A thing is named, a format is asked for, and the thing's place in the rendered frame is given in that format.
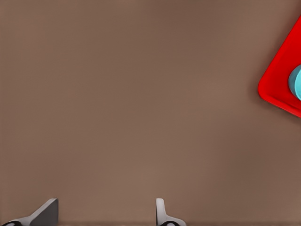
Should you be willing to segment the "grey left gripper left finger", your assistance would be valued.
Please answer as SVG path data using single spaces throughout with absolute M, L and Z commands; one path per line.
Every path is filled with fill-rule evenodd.
M 31 215 L 13 219 L 1 226 L 57 226 L 58 198 L 51 198 Z

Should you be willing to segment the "light blue bowl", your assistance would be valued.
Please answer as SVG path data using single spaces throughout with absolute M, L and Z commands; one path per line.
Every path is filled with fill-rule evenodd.
M 291 93 L 301 101 L 301 65 L 295 67 L 290 73 L 288 86 Z

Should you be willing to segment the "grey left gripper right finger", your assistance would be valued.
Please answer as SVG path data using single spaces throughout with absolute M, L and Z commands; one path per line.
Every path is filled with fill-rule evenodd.
M 156 198 L 156 226 L 186 226 L 186 223 L 167 215 L 164 200 Z

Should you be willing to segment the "red tray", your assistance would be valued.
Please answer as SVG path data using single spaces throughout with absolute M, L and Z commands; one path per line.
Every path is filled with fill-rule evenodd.
M 301 101 L 288 86 L 289 75 L 298 65 L 301 65 L 301 15 L 258 84 L 258 94 L 263 100 L 301 118 Z

